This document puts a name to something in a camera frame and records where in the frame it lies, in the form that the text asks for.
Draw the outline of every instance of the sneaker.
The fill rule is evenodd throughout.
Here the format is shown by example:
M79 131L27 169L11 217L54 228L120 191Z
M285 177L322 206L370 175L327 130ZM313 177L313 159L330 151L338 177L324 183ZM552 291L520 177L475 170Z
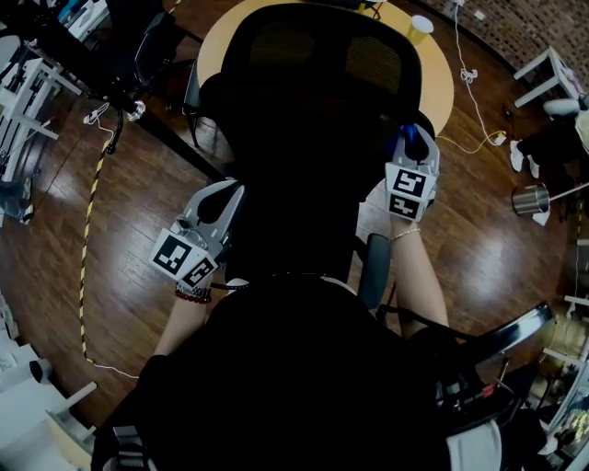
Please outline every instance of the sneaker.
M522 152L517 148L517 145L520 141L511 141L509 143L509 149L511 150L511 161L512 161L512 168L516 172L522 171L522 164L524 163L524 155Z
M33 205L30 204L29 207L25 210L25 213L20 218L20 222L24 225L28 225L30 220L33 218L34 208Z
M534 162L532 155L529 155L527 157L527 160L530 163L530 172L532 172L532 177L536 179L540 178L540 166L536 162Z
M25 191L24 191L24 193L22 195L22 199L23 200L27 200L27 201L30 200L30 188L31 188L31 184L32 184L32 182L31 182L30 178L27 178L25 180L25 185L24 185Z

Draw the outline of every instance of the floor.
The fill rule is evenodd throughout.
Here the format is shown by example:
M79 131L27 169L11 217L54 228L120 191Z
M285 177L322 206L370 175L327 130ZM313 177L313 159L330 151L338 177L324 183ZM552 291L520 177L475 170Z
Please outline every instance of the floor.
M236 2L184 0L175 15L182 26L204 36ZM412 4L395 3L409 13L421 12ZM435 17L433 23L433 35L450 63L456 90L454 110L442 135L476 148L482 133L459 79L454 30ZM524 87L478 45L462 37L461 46L467 65L479 71L472 89L487 130L505 129L511 138L514 126L503 118L502 105L512 104L525 92ZM190 56L195 51L185 46L181 53ZM83 126L81 120L97 105L62 95L48 111L61 137L55 143L35 140L21 166L21 175L41 170L34 180L37 214L29 226L7 221L0 231L0 289L22 338L50 360L66 392L90 381L98 383L98 391L80 406L82 414L98 425L135 381L97 369L85 361L80 349L79 260L87 197L100 148L108 137ZM148 106L190 141L181 115L166 114L156 100ZM544 120L535 106L517 113L518 138ZM107 112L103 126L113 124L113 118ZM201 123L199 136L213 162L230 157L212 122ZM555 215L547 227L515 216L512 190L531 183L532 178L528 172L513 172L508 146L484 145L478 153L467 155L449 142L438 140L438 144L442 153L440 190L422 222L422 236L445 293L451 326L481 334L541 301L556 301L557 293L570 290L574 277L563 267L571 266L571 257L574 261L570 241L576 228L572 223L560 224ZM108 157L101 175L87 257L88 353L98 363L138 374L173 303L172 283L147 265L147 257L160 229L171 224L191 194L206 182L198 171L132 124L125 126L117 153ZM362 237L372 232L387 235L382 191L377 187L362 206L358 226ZM358 277L355 260L350 285L357 284ZM534 354L539 343L539 338L527 342L519 361Z

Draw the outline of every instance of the black shirt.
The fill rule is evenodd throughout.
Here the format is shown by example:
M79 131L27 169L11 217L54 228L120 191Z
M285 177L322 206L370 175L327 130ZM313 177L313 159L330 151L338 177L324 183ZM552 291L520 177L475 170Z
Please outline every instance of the black shirt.
M93 469L134 425L159 471L384 465L449 468L427 361L361 301L319 278L228 295L207 324L153 357L98 432Z

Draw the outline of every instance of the round table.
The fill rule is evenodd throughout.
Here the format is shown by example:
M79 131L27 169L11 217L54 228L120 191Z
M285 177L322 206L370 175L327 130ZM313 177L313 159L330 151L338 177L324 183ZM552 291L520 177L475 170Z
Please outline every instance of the round table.
M207 78L221 72L229 42L245 17L263 6L284 3L298 3L298 0L244 0L225 13L211 28L201 46L197 65L199 84L202 86ZM379 13L381 22L392 29L402 34L409 30L411 17L396 6L384 3ZM371 17L374 11L367 9L364 14ZM432 122L435 133L438 134L452 112L454 103L452 73L444 53L432 36L425 38L416 49L422 62L420 111Z

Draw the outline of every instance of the bracelet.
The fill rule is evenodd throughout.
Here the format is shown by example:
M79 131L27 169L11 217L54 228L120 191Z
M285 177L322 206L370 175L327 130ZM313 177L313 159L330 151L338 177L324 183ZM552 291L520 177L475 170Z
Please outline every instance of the bracelet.
M405 231L405 232L402 232L402 233L400 233L399 235L395 235L395 236L394 236L394 237L391 239L390 243L392 244L392 243L393 243L393 242L395 242L397 239L401 239L403 236L406 236L407 234L411 234L412 232L419 232L419 231L421 231L421 228L420 228L420 227L413 227L413 228L412 228L412 229L410 229L409 231Z
M192 296L190 294L183 293L180 290L175 291L176 297L180 299L184 299L186 301L191 301L197 304L209 304L213 298L211 298L211 290L206 290L207 293L203 296Z

